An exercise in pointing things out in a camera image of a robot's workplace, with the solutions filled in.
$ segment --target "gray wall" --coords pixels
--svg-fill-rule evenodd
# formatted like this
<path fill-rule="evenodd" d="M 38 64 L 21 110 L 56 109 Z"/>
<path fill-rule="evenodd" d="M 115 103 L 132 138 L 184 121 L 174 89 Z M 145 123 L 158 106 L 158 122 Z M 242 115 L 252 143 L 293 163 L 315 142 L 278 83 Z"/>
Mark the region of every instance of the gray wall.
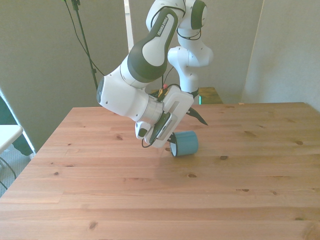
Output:
<path fill-rule="evenodd" d="M 91 57 L 108 74 L 128 54 L 124 3 L 80 2 Z M 38 150 L 71 108 L 98 105 L 89 60 L 61 0 L 1 1 L 0 29 L 0 88 Z"/>
<path fill-rule="evenodd" d="M 143 39 L 148 30 L 145 24 L 154 0 L 130 0 L 133 39 Z M 224 103 L 241 100 L 252 49 L 257 33 L 263 0 L 204 0 L 209 9 L 203 27 L 203 42 L 213 50 L 214 60 L 209 67 L 195 69 L 200 87 L 215 87 Z M 176 39 L 171 46 L 178 46 Z M 178 83 L 172 70 L 167 82 Z M 161 87 L 161 81 L 151 83 L 147 90 Z"/>
<path fill-rule="evenodd" d="M 320 111 L 320 1 L 264 0 L 242 100 Z"/>

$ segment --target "blue cylinder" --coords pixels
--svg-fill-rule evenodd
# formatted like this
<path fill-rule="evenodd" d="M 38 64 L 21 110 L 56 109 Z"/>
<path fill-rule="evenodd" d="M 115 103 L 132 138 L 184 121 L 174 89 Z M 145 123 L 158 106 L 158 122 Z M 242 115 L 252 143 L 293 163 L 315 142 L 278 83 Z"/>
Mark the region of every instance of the blue cylinder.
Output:
<path fill-rule="evenodd" d="M 198 138 L 194 131 L 176 132 L 173 136 L 175 140 L 170 142 L 170 149 L 174 157 L 195 154 L 198 151 Z"/>

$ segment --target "table surface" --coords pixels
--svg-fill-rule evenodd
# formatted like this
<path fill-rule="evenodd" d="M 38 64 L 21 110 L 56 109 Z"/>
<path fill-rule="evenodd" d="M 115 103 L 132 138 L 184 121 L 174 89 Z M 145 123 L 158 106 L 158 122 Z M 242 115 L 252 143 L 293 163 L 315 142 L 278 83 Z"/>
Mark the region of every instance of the table surface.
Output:
<path fill-rule="evenodd" d="M 185 116 L 194 155 L 141 147 L 135 123 L 74 108 L 0 198 L 1 240 L 318 240 L 320 115 L 304 103 Z"/>
<path fill-rule="evenodd" d="M 6 150 L 23 132 L 18 125 L 0 125 L 0 154 Z"/>

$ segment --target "floor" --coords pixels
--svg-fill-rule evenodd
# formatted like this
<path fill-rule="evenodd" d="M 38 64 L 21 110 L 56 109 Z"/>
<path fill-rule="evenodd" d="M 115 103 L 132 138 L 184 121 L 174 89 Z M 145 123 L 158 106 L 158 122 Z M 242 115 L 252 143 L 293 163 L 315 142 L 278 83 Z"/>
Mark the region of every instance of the floor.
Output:
<path fill-rule="evenodd" d="M 14 146 L 11 144 L 8 149 L 6 149 L 2 154 L 2 157 L 15 171 L 15 174 L 18 176 L 23 169 L 30 162 L 30 157 L 21 154 Z M 15 180 L 15 176 L 10 170 L 8 166 L 4 164 L 4 168 L 0 166 L 0 181 L 7 187 L 11 186 L 11 184 Z M 0 198 L 6 192 L 6 189 L 0 184 Z"/>

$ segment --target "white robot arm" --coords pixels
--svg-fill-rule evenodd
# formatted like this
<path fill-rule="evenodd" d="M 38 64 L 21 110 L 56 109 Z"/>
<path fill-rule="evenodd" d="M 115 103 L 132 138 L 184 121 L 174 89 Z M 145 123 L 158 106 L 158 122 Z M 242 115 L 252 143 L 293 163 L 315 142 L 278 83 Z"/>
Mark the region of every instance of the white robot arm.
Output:
<path fill-rule="evenodd" d="M 121 65 L 102 78 L 97 101 L 136 122 L 136 137 L 156 148 L 171 139 L 198 95 L 198 78 L 188 67 L 207 66 L 213 53 L 201 40 L 207 7 L 201 0 L 155 0 L 146 19 L 149 34 L 136 43 Z M 177 31 L 181 46 L 170 49 Z M 167 62 L 179 74 L 180 86 L 155 98 L 145 87 L 163 76 Z"/>

